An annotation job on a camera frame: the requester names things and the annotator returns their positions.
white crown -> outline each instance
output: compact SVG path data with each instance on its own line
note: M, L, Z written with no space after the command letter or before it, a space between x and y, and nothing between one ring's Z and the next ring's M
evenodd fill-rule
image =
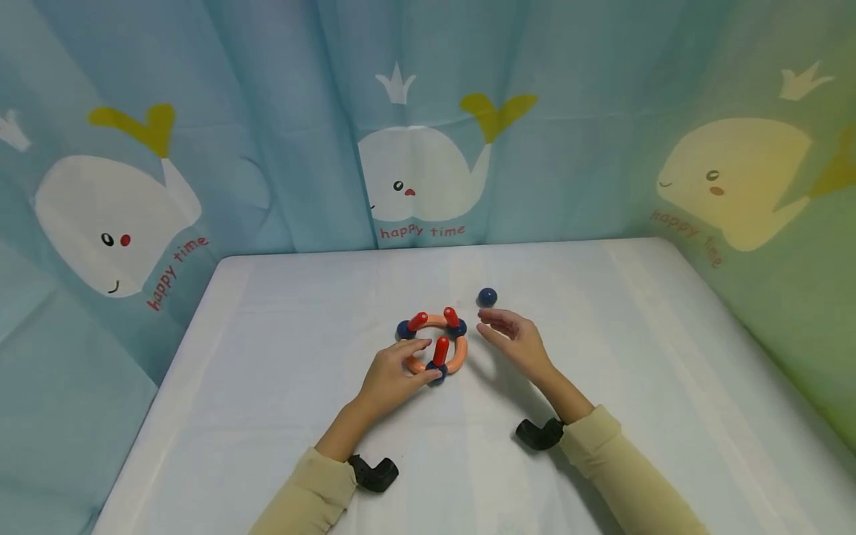
M779 93L779 98L785 100L800 100L805 95L814 91L817 86L825 84L828 81L835 79L834 76L824 76L815 80L814 75L817 73L817 68L820 67L820 62L815 62L803 74L795 74L792 70L783 69L782 92Z
M0 117L0 140L12 145L20 152L24 152L30 148L30 140L21 131L18 126L18 112L9 110L6 112L6 118Z
M410 89L410 84L416 79L416 74L411 74L406 82L402 82L398 62L395 62L395 68L392 69L392 76L387 78L382 74L375 74L375 78L386 87L386 92L389 94L389 101L392 104L407 104L407 90Z

left hand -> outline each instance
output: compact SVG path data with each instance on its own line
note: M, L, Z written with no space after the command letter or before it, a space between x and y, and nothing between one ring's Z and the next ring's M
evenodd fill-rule
M401 366L404 359L431 345L431 340L402 340L381 349L363 381L354 405L366 411L372 419L380 419L401 405L416 390L443 374L439 370L425 370L408 376Z

text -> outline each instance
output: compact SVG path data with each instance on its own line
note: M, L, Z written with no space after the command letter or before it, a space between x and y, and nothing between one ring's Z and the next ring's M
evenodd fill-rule
M713 236L701 235L700 229L696 229L693 224L688 222L686 219L672 216L668 213L660 212L659 210L654 210L654 213L651 214L651 219L665 224L667 229L672 229L682 238L694 241L697 238L704 238L702 247L704 248L704 252L707 254L707 260L710 263L710 267L719 269L719 266L722 264L722 255L720 254L719 248L716 246L716 239Z
M410 223L407 227L400 227L398 229L380 229L380 238L381 240L388 240L390 238L403 238L404 236L421 236L423 231L427 231L431 233L431 237L433 238L446 238L450 236L459 236L467 232L467 227L461 225L460 227L431 227L430 229L426 229L425 227L420 227L416 223Z
M196 240L190 240L176 247L175 249L177 252L172 255L172 258L178 260L179 263L184 264L184 259L187 258L188 254L192 253L197 248L206 245L208 245L208 240L204 237L197 238ZM165 270L163 270L163 274L158 278L158 285L155 286L155 291L152 292L152 300L147 300L146 304L153 310L160 312L161 306L163 306L163 302L172 291L176 280L178 280L178 276L175 274L175 269L173 269L172 264L170 264Z

red peg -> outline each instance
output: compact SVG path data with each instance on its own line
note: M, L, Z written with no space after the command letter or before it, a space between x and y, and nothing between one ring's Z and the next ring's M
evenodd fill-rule
M437 345L434 346L434 366L440 367L446 364L446 353L449 352L449 339L446 336L437 338Z
M424 325L426 321L428 321L428 314L420 312L413 316L413 319L407 322L407 330L410 332L416 332L416 330Z
M449 327L452 329L457 329L458 325L461 324L458 320L458 312L455 312L455 309L451 306L447 306L445 310L443 310L443 316L446 317L446 323L449 324Z

ring toy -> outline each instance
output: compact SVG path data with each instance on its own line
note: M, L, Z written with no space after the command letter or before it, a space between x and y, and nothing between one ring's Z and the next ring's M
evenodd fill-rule
M411 355L404 359L404 366L413 375L424 372L426 369L440 370L443 372L443 376L434 382L440 384L446 378L447 373L452 374L460 370L464 365L464 360L467 359L467 339L464 336L467 333L467 324L464 320L458 318L454 308L447 306L443 310L442 316L420 312L409 321L402 321L398 325L397 334L402 339L412 339L416 336L417 330L424 329L425 327L439 327L440 329L444 329L449 334L449 337L455 340L455 353L452 360L446 362L449 339L446 336L441 336L437 340L433 360L430 360L426 364Z

